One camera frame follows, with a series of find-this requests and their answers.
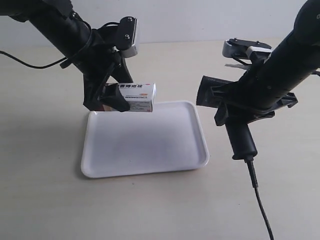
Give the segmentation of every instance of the table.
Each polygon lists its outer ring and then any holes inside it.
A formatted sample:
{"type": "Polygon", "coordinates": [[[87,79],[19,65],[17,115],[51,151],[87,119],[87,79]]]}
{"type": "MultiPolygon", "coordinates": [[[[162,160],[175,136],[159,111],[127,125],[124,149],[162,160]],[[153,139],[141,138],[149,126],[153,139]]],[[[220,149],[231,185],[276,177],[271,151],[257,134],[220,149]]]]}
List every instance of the table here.
{"type": "MultiPolygon", "coordinates": [[[[280,39],[260,39],[276,46],[280,39]]],[[[136,83],[155,82],[156,101],[196,102],[203,75],[236,81],[223,41],[150,43],[127,61],[136,83]]],[[[42,65],[53,47],[8,49],[42,65]]],[[[267,240],[247,166],[231,159],[216,110],[198,107],[210,152],[193,171],[87,179],[80,171],[88,111],[82,74],[29,69],[0,57],[0,238],[2,240],[267,240]]],[[[320,79],[295,89],[299,104],[250,125],[259,190],[275,239],[320,237],[320,79]]]]}

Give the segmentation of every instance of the cardboard box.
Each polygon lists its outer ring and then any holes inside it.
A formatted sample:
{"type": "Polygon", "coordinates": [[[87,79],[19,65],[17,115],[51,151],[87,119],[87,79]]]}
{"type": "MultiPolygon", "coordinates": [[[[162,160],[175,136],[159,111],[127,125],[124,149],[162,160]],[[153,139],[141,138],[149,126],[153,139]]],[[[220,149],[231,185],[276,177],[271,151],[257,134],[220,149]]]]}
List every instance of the cardboard box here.
{"type": "MultiPolygon", "coordinates": [[[[156,95],[155,83],[106,83],[106,85],[118,84],[121,95],[129,103],[128,112],[153,111],[154,98],[156,95]]],[[[114,108],[103,105],[104,111],[117,111],[114,108]]]]}

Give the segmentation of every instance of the white wall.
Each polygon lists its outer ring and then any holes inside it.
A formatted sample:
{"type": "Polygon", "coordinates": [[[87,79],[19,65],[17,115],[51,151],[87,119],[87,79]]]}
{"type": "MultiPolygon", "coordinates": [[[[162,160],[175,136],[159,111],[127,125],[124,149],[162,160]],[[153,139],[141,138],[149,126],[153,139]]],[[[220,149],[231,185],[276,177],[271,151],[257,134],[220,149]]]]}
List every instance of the white wall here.
{"type": "MultiPolygon", "coordinates": [[[[98,28],[124,16],[139,19],[141,42],[284,37],[306,0],[73,0],[98,28]]],[[[0,17],[0,48],[50,43],[29,23],[0,17]]]]}

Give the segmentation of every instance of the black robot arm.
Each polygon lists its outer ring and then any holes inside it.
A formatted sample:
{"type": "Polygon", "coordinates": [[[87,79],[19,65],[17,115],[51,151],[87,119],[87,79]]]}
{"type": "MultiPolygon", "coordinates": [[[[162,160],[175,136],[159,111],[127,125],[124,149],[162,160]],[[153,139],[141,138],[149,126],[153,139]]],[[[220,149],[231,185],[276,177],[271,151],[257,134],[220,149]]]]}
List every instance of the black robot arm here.
{"type": "Polygon", "coordinates": [[[73,10],[70,0],[0,0],[0,16],[30,21],[65,57],[62,68],[74,64],[83,73],[83,105],[103,111],[103,104],[125,112],[129,104],[118,92],[102,93],[110,76],[132,83],[125,58],[138,53],[138,20],[132,16],[119,23],[92,29],[73,10]]]}

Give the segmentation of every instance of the plastic tray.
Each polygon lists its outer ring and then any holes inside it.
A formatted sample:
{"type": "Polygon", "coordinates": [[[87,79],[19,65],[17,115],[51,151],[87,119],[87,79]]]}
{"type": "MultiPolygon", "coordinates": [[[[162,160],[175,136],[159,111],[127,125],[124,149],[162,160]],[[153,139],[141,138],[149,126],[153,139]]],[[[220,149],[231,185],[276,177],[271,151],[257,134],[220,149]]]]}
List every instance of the plastic tray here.
{"type": "Polygon", "coordinates": [[[81,170],[89,178],[193,170],[209,152],[196,107],[154,104],[153,112],[91,112],[81,170]]]}

